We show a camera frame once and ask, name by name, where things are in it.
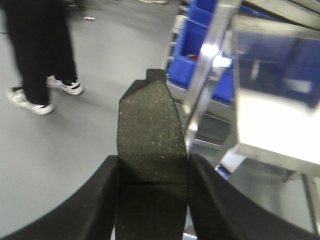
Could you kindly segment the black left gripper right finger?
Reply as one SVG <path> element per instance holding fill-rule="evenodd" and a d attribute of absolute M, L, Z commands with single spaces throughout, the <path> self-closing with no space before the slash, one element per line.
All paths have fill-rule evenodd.
<path fill-rule="evenodd" d="M 188 158 L 188 205 L 199 240 L 316 240 L 242 194 L 201 155 Z"/>

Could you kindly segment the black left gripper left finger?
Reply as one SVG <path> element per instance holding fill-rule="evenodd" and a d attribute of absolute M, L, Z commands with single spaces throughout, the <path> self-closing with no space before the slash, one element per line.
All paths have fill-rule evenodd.
<path fill-rule="evenodd" d="M 58 207 L 4 236 L 5 240 L 109 240 L 119 199 L 119 158 L 108 156 Z"/>

